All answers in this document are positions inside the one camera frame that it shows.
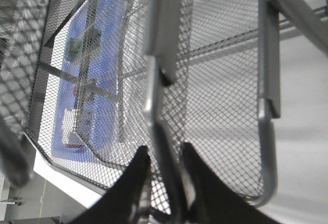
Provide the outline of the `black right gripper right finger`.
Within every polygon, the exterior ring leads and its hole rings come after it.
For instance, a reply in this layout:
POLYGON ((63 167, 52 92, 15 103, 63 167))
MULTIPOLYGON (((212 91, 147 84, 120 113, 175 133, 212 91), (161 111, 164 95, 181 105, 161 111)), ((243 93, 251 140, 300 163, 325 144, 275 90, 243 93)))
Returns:
POLYGON ((191 143, 183 145, 189 223, 278 223, 235 194, 206 165, 191 143))

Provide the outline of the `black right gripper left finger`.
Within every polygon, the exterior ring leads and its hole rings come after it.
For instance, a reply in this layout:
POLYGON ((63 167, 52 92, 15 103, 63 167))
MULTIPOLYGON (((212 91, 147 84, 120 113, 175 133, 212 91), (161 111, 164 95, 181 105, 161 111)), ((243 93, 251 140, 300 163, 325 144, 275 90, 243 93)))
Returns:
POLYGON ((148 223, 150 208, 151 160, 140 146, 116 183, 70 223, 148 223))

